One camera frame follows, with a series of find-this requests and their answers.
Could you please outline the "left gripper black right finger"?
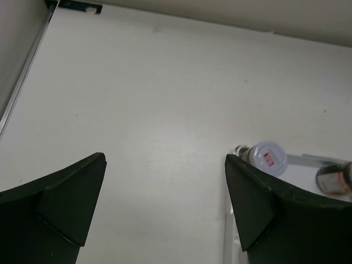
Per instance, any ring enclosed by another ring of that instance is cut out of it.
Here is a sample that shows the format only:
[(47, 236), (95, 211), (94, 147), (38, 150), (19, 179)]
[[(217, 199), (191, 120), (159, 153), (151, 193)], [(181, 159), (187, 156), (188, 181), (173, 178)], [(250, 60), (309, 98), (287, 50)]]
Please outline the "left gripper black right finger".
[(351, 203), (303, 190), (233, 154), (225, 177), (250, 263), (351, 263)]

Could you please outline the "red-lid spice jar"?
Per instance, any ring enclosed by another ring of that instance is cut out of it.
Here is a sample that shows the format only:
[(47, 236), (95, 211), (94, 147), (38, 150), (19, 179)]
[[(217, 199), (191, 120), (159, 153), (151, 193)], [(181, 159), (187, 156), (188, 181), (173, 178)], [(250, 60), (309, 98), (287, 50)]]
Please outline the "red-lid spice jar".
[(323, 167), (316, 173), (318, 188), (328, 195), (351, 195), (351, 162)]
[(239, 145), (234, 154), (274, 177), (283, 175), (288, 168), (287, 153), (273, 141), (262, 141), (254, 146)]

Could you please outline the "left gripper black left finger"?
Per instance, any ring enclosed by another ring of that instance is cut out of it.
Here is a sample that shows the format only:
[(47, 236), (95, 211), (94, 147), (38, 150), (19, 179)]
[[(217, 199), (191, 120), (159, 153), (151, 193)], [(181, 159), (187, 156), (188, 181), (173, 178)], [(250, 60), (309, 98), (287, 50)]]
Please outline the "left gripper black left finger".
[(1, 192), (1, 263), (76, 263), (105, 176), (104, 153)]

